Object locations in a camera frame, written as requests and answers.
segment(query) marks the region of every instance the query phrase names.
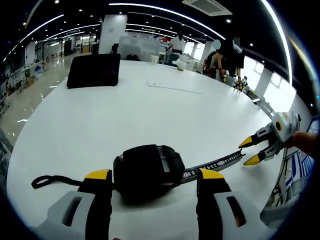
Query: desk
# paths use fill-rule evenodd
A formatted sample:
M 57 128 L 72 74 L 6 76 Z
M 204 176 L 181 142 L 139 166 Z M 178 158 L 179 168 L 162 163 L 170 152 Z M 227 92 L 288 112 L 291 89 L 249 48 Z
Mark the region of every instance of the desk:
M 149 80 L 172 80 L 202 94 L 149 87 Z M 212 78 L 162 64 L 121 61 L 117 86 L 67 89 L 63 81 L 37 107 L 13 149 L 8 196 L 26 224 L 38 226 L 52 204 L 78 189 L 63 183 L 33 189 L 31 182 L 39 176 L 82 181 L 92 171 L 112 169 L 125 150 L 148 144 L 174 148 L 189 168 L 237 151 L 270 121 L 245 94 Z M 260 211 L 277 181 L 283 151 L 255 166 L 242 163 L 266 146 L 244 149 L 247 155 L 240 162 L 221 171 L 230 188 L 243 192 Z M 197 239 L 196 185 L 181 185 L 140 207 L 124 206 L 113 191 L 109 238 L 128 239 L 126 234 L 138 231 L 145 234 L 140 239 L 158 239 L 183 231 L 183 239 Z

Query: person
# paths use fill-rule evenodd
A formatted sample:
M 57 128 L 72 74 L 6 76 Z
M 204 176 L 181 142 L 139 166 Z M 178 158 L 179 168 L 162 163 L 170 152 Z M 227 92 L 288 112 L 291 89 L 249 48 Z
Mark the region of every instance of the person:
M 177 36 L 170 41 L 170 46 L 167 49 L 167 51 L 172 49 L 172 54 L 169 57 L 168 63 L 168 65 L 170 66 L 176 67 L 176 65 L 174 65 L 172 62 L 176 61 L 179 58 L 179 54 L 183 54 L 183 51 L 185 49 L 185 40 L 183 39 L 183 36 L 184 35 L 182 31 L 179 31 Z
M 217 51 L 214 50 L 204 59 L 203 67 L 202 67 L 202 73 L 204 75 L 207 75 L 211 78 L 215 77 L 216 68 L 218 65 L 218 58 L 217 58 Z
M 240 44 L 240 32 L 233 28 L 228 29 L 229 35 L 221 42 L 217 50 L 216 80 L 222 81 L 228 70 L 230 76 L 237 75 L 238 83 L 242 81 L 241 69 L 244 68 L 245 55 Z
M 302 131 L 296 131 L 285 145 L 286 148 L 296 147 L 315 160 L 319 157 L 318 146 L 319 136 L 317 133 Z

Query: floor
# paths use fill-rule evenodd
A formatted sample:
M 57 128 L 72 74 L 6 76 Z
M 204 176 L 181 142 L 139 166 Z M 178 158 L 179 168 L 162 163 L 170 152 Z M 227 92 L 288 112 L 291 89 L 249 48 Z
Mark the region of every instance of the floor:
M 37 106 L 55 87 L 68 77 L 72 59 L 91 53 L 74 53 L 69 56 L 59 56 L 47 64 L 47 70 L 36 76 L 33 85 L 21 91 L 12 93 L 5 100 L 9 108 L 0 118 L 0 127 L 8 140 L 14 146 L 17 138 Z

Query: hand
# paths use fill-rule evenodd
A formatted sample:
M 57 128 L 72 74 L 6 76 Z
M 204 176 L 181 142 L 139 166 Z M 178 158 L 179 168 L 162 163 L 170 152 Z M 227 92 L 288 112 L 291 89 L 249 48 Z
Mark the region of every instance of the hand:
M 223 68 L 219 69 L 220 72 L 220 76 L 223 77 L 224 75 L 226 75 L 226 70 L 224 70 Z

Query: black strap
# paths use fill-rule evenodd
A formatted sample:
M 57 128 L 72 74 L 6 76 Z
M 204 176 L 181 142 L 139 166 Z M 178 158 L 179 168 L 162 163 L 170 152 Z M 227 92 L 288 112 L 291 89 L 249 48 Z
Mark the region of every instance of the black strap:
M 44 176 L 39 176 L 35 180 L 32 181 L 31 185 L 34 189 L 39 189 L 44 186 L 47 186 L 49 184 L 52 184 L 54 182 L 61 182 L 69 185 L 74 185 L 74 186 L 80 186 L 82 181 L 77 181 L 73 180 L 71 178 L 68 178 L 66 176 L 59 176 L 59 175 L 44 175 Z

